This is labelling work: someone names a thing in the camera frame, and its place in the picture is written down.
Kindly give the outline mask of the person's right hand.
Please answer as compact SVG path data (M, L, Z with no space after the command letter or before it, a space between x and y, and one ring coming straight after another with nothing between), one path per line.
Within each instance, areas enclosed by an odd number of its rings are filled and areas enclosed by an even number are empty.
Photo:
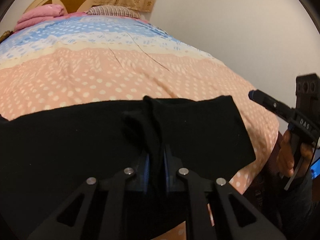
M276 159L279 172L286 177L292 177L294 174L294 157L292 154L292 148L290 145L291 133L287 130L283 134L283 140L280 144L280 150ZM307 144L301 144L300 148L303 162L296 174L296 177L302 177L306 175L309 164L313 161L312 146Z

